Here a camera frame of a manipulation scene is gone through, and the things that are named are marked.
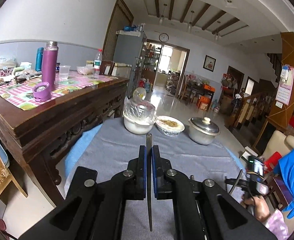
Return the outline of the pink sleeved forearm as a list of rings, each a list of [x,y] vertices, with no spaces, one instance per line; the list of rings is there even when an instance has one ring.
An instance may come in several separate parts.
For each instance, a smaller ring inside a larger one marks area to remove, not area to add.
[[[271,231],[278,240],[286,240],[289,237],[288,227],[284,222],[282,212],[276,209],[264,222],[263,225]]]

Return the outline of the person's right hand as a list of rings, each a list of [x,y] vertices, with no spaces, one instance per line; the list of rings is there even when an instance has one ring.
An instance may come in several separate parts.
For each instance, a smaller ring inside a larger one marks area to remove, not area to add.
[[[260,222],[265,222],[270,217],[270,210],[267,205],[267,202],[265,201],[263,196],[254,196],[251,198],[248,198],[246,196],[242,196],[242,206],[246,207],[247,205],[253,205],[254,206],[254,213],[257,220]]]

